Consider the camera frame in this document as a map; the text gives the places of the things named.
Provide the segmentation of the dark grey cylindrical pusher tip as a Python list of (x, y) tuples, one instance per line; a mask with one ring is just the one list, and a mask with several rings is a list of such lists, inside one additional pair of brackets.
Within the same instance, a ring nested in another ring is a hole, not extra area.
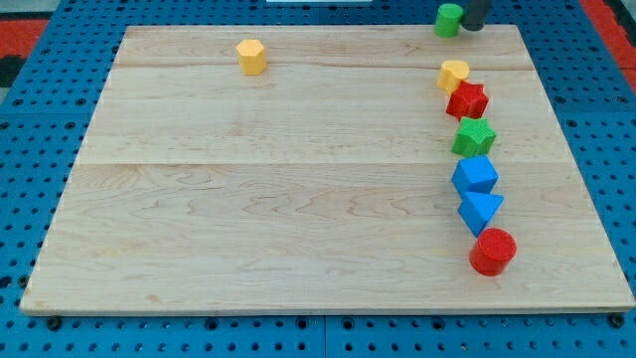
[(469, 0), (461, 19), (463, 29), (470, 32), (481, 31), (492, 6), (492, 0)]

